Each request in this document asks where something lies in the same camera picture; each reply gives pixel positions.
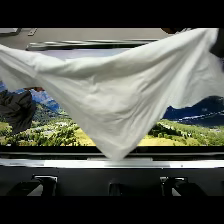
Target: white fabric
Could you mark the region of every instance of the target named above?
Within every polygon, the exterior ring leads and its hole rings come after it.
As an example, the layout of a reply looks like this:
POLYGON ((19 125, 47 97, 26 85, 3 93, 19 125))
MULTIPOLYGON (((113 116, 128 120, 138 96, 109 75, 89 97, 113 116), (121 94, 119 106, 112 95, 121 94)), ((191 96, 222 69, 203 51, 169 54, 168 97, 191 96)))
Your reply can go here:
POLYGON ((224 97, 218 29, 201 28, 102 58, 61 60, 0 45, 0 76, 10 90, 41 86, 109 158, 132 151, 168 106, 224 97))

